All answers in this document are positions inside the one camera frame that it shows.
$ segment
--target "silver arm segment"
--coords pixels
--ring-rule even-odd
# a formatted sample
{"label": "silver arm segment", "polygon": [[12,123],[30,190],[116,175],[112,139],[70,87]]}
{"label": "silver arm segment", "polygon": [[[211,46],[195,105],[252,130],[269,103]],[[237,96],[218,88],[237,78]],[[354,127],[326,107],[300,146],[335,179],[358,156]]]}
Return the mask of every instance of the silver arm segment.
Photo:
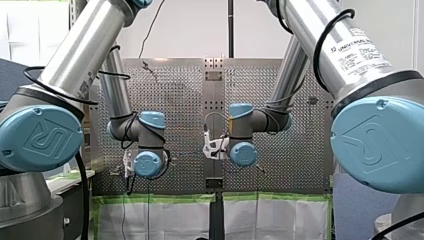
{"label": "silver arm segment", "polygon": [[[125,0],[89,1],[38,79],[38,84],[46,89],[34,85],[21,87],[0,114],[0,133],[3,132],[3,136],[13,134],[7,130],[10,124],[26,126],[25,129],[19,127],[24,131],[23,140],[0,139],[0,152],[3,152],[0,165],[20,172],[48,171],[63,165],[75,155],[82,143],[81,120],[84,116],[77,100],[87,103],[85,99],[102,64],[106,73],[122,73],[118,49],[112,46],[122,27],[129,26],[142,8],[133,5],[137,3]],[[149,3],[146,1],[142,6],[146,7]],[[111,74],[100,75],[111,118],[108,132],[121,142],[138,142],[137,174],[143,177],[158,175],[167,166],[168,159],[163,149],[164,114],[133,113],[126,82]],[[45,143],[40,142],[43,137],[47,139]],[[37,149],[29,150],[39,152],[40,156],[37,158],[32,152],[22,151],[23,145],[28,145],[25,148],[35,146]],[[143,162],[149,162],[147,165],[153,167],[146,170]]]}
{"label": "silver arm segment", "polygon": [[133,13],[124,1],[91,0],[39,81],[62,93],[86,99],[97,71],[126,24],[127,15]]}
{"label": "silver arm segment", "polygon": [[[110,73],[124,72],[118,49],[115,48],[109,53],[103,63],[102,71]],[[105,95],[109,117],[117,118],[132,115],[127,83],[117,76],[99,74],[99,77]]]}
{"label": "silver arm segment", "polygon": [[256,161],[253,145],[255,132],[280,132],[291,125],[293,97],[300,89],[308,68],[308,57],[296,37],[292,37],[266,107],[253,109],[251,104],[230,106],[230,159],[240,166],[251,166]]}
{"label": "silver arm segment", "polygon": [[301,87],[308,67],[308,56],[292,36],[267,107],[276,111],[287,110],[293,104],[293,93]]}

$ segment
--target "metal stand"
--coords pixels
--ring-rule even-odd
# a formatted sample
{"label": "metal stand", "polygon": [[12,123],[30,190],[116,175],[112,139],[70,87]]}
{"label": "metal stand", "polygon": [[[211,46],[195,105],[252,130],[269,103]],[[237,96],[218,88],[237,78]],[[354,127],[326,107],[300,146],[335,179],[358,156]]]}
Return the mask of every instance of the metal stand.
{"label": "metal stand", "polygon": [[1,239],[63,240],[62,198],[55,197],[47,209],[0,223]]}
{"label": "metal stand", "polygon": [[224,197],[222,192],[215,193],[215,202],[210,203],[209,213],[209,239],[224,240]]}

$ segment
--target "metal pegboard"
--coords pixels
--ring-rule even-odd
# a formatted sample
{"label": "metal pegboard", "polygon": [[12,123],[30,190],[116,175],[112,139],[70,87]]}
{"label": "metal pegboard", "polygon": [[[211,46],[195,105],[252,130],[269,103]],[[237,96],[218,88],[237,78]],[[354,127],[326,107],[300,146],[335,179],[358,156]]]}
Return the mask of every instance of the metal pegboard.
{"label": "metal pegboard", "polygon": [[[201,152],[205,114],[228,113],[228,106],[234,102],[252,102],[255,107],[263,107],[281,60],[225,59],[221,67],[221,59],[212,59],[216,68],[205,64],[208,60],[211,59],[145,59],[148,67],[143,60],[124,60],[125,71],[132,76],[128,89],[133,110],[166,114],[166,147],[177,157],[166,175],[151,183],[150,191],[204,193],[205,178],[220,177],[224,172],[224,191],[325,192],[332,169],[329,145],[332,102],[316,84],[312,72],[308,72],[305,85],[295,98],[293,126],[277,136],[265,133],[254,136],[259,166],[265,173],[254,167],[239,170],[229,161],[223,163],[224,169],[212,171],[211,160],[205,160]],[[206,80],[208,72],[213,79]],[[100,101],[98,107],[91,108],[92,162],[98,170],[93,182],[94,194],[121,194],[125,190],[124,151],[118,141],[106,134],[109,117],[104,97],[99,86],[93,89],[95,93],[90,96]],[[313,105],[311,100],[315,98],[318,102]],[[211,132],[219,136],[226,127],[224,121],[217,116],[210,120],[213,121]],[[137,178],[134,191],[146,192],[147,181]]]}
{"label": "metal pegboard", "polygon": [[[176,158],[168,172],[151,183],[149,190],[168,194],[204,193],[203,59],[127,59],[123,65],[125,73],[132,77],[127,83],[133,110],[165,113],[165,147]],[[125,190],[122,177],[124,151],[120,142],[106,134],[109,116],[101,88],[98,89],[100,104],[98,109],[92,109],[92,114],[97,115],[93,130],[97,132],[95,136],[101,155],[97,166],[101,170],[94,180],[94,194],[122,193]],[[136,179],[134,192],[146,191],[147,181]]]}
{"label": "metal pegboard", "polygon": [[[265,106],[276,81],[281,60],[226,59],[225,106],[250,102]],[[277,191],[323,193],[329,189],[332,157],[329,145],[331,97],[308,71],[293,107],[293,125],[276,136],[254,134],[258,165],[238,169],[224,163],[224,191]]]}

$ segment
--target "black cable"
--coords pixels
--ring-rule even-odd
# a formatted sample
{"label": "black cable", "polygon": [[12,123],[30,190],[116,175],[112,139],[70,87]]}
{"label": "black cable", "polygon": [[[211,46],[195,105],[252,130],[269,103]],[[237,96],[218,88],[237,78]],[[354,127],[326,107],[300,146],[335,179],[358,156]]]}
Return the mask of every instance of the black cable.
{"label": "black cable", "polygon": [[293,90],[293,92],[292,92],[289,96],[287,96],[287,97],[283,97],[283,98],[278,99],[278,100],[276,100],[276,101],[269,101],[269,102],[267,102],[266,104],[267,104],[267,105],[277,104],[277,103],[284,102],[284,101],[286,101],[286,100],[288,100],[288,99],[290,99],[290,98],[294,97],[294,95],[296,95],[296,93],[297,93],[297,92],[299,92],[299,91],[300,91],[300,89],[303,87],[303,84],[304,84],[304,83],[305,83],[305,77],[302,79],[302,82],[300,82],[299,86],[297,86],[297,88],[296,88],[295,90]]}
{"label": "black cable", "polygon": [[87,173],[85,171],[84,161],[78,151],[75,155],[78,164],[78,169],[81,176],[82,197],[83,197],[83,219],[82,219],[82,233],[81,240],[88,240],[88,228],[90,225],[90,189],[88,188]]}
{"label": "black cable", "polygon": [[171,158],[168,158],[168,162],[166,163],[166,166],[165,166],[165,169],[162,171],[162,173],[161,174],[159,174],[158,176],[156,176],[156,177],[153,177],[153,178],[146,178],[147,180],[150,180],[150,181],[154,181],[154,180],[157,180],[157,179],[159,179],[159,178],[161,178],[163,175],[165,175],[166,174],[166,172],[168,172],[168,169],[169,169],[169,165],[171,164]]}
{"label": "black cable", "polygon": [[68,95],[66,95],[66,94],[64,94],[64,93],[58,92],[58,91],[54,90],[53,88],[51,88],[51,87],[49,87],[49,86],[45,85],[44,83],[42,83],[42,82],[38,81],[36,78],[34,78],[34,77],[33,77],[33,76],[29,73],[30,71],[34,71],[34,70],[43,70],[43,69],[44,69],[44,67],[42,67],[42,66],[27,67],[27,68],[25,68],[25,69],[24,69],[24,75],[25,75],[25,77],[27,77],[27,78],[28,78],[28,80],[30,80],[31,82],[33,82],[33,83],[37,84],[38,86],[40,86],[40,87],[42,87],[42,88],[46,89],[47,91],[49,91],[50,93],[53,93],[53,94],[55,94],[55,95],[61,96],[61,97],[63,97],[63,98],[66,98],[66,99],[69,99],[69,100],[72,100],[72,101],[75,101],[75,102],[79,102],[79,103],[87,104],[87,105],[98,105],[98,104],[99,104],[99,103],[97,103],[97,102],[92,102],[92,101],[88,101],[88,100],[83,100],[83,99],[79,99],[79,98],[74,98],[74,97],[68,96]]}
{"label": "black cable", "polygon": [[327,26],[324,28],[324,31],[321,33],[321,36],[319,37],[319,39],[317,41],[317,45],[316,45],[315,50],[314,50],[312,65],[313,65],[313,69],[314,69],[315,78],[316,78],[318,84],[321,86],[321,88],[324,89],[326,92],[328,92],[328,89],[327,89],[327,86],[325,85],[325,83],[322,80],[321,70],[319,68],[319,58],[320,58],[320,55],[321,55],[322,46],[323,46],[324,41],[327,38],[328,34],[330,34],[331,30],[333,30],[334,26],[339,21],[341,21],[341,20],[343,20],[347,17],[354,18],[355,17],[355,10],[345,9],[342,12],[340,12],[336,17],[334,17],[327,24]]}
{"label": "black cable", "polygon": [[[135,119],[137,118],[138,113],[137,112],[133,112],[133,117],[131,118],[130,121],[127,121],[127,124],[125,125],[125,129],[124,129],[124,136],[122,137],[121,140],[121,148],[122,149],[128,149],[129,147],[131,147],[131,145],[133,145],[134,141],[131,141],[130,137],[128,136],[128,132],[131,129],[132,124],[134,123]],[[131,141],[128,145],[124,146],[125,141]]]}
{"label": "black cable", "polygon": [[131,182],[131,186],[130,186],[130,190],[127,192],[128,196],[131,196],[131,194],[133,193],[134,190],[134,183],[135,183],[135,178],[137,177],[137,175],[134,174],[132,182]]}
{"label": "black cable", "polygon": [[103,74],[103,75],[109,75],[109,76],[113,76],[113,77],[119,77],[119,79],[121,80],[130,80],[131,76],[128,74],[123,74],[123,73],[113,73],[113,72],[106,72],[106,71],[99,71],[98,73]]}
{"label": "black cable", "polygon": [[228,0],[228,57],[234,58],[234,0]]}
{"label": "black cable", "polygon": [[140,54],[138,55],[138,58],[141,58],[141,55],[142,55],[142,54],[143,54],[143,52],[144,52],[144,45],[146,44],[146,41],[147,41],[147,39],[149,38],[150,33],[152,32],[153,25],[155,24],[156,19],[157,19],[158,15],[159,15],[160,9],[162,8],[162,5],[163,5],[164,3],[165,3],[165,0],[162,0],[162,2],[160,3],[160,5],[159,5],[159,7],[158,7],[158,10],[156,11],[156,15],[155,15],[155,17],[153,18],[152,23],[150,24],[149,31],[147,32],[147,35],[146,35],[146,37],[144,38],[143,43],[142,43],[142,45],[141,45],[141,50],[140,50]]}
{"label": "black cable", "polygon": [[376,234],[373,238],[371,238],[371,240],[382,240],[384,239],[384,236],[393,232],[396,229],[399,229],[405,225],[408,225],[410,223],[416,222],[418,220],[421,220],[424,218],[424,212],[418,213],[412,217],[409,217],[407,219],[404,219],[398,223],[393,224],[392,226],[384,229],[383,231],[381,231],[380,233]]}
{"label": "black cable", "polygon": [[283,16],[281,15],[281,10],[280,10],[280,0],[276,1],[276,7],[277,7],[277,18],[278,21],[280,22],[280,25],[284,28],[284,30],[286,30],[288,33],[293,34],[293,31],[283,22]]}
{"label": "black cable", "polygon": [[153,133],[156,137],[160,138],[160,140],[163,141],[163,144],[166,143],[166,139],[160,135],[159,133],[155,132],[155,130],[151,129],[150,126],[148,126],[147,124],[143,123],[142,121],[139,121],[139,123],[145,127],[147,130],[149,130],[149,132]]}

